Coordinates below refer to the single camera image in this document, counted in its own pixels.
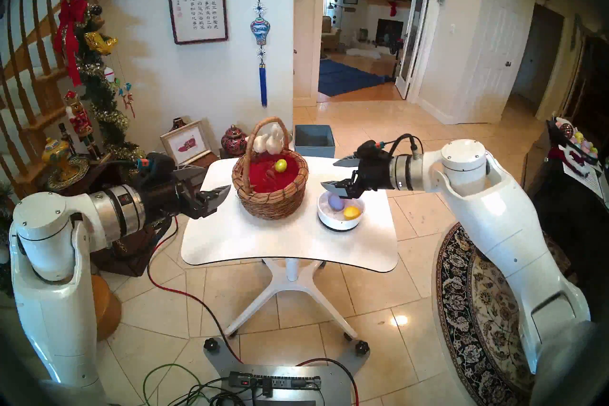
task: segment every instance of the glass door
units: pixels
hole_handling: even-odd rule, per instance
[[[421,38],[423,37],[422,32],[425,26],[428,4],[429,0],[412,0],[410,3],[408,26],[406,27],[404,48],[402,49],[402,62],[399,74],[395,80],[395,86],[398,88],[399,94],[403,99],[406,99],[406,96],[408,96],[408,89],[410,88],[417,64],[417,55]]]

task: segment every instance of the table base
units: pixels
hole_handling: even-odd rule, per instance
[[[300,273],[298,272],[298,266],[300,259],[286,259],[285,268],[278,265],[273,259],[262,259],[269,270],[273,274],[269,286],[267,286],[258,297],[251,302],[250,306],[243,311],[235,321],[231,323],[224,331],[226,335],[231,335],[241,325],[243,325],[253,314],[258,311],[264,303],[270,300],[273,295],[279,292],[305,292],[312,297],[316,302],[321,304],[330,315],[334,318],[342,330],[352,339],[358,338],[358,333],[347,324],[345,318],[339,314],[334,306],[327,300],[323,293],[317,289],[315,282],[313,281],[313,275],[315,271],[322,264],[321,260],[315,260],[306,267],[304,267]]]

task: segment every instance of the yellow egg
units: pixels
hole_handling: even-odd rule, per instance
[[[347,206],[343,211],[343,215],[347,221],[359,217],[362,212],[355,206]]]
[[[287,162],[285,159],[279,159],[275,162],[275,171],[283,173],[287,169]]]

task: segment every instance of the blue box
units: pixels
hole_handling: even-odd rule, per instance
[[[306,157],[334,158],[334,136],[327,124],[296,124],[294,150]]]

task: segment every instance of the purple egg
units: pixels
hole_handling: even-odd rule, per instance
[[[342,211],[345,209],[345,200],[340,199],[340,196],[333,193],[328,198],[328,204],[335,211]]]

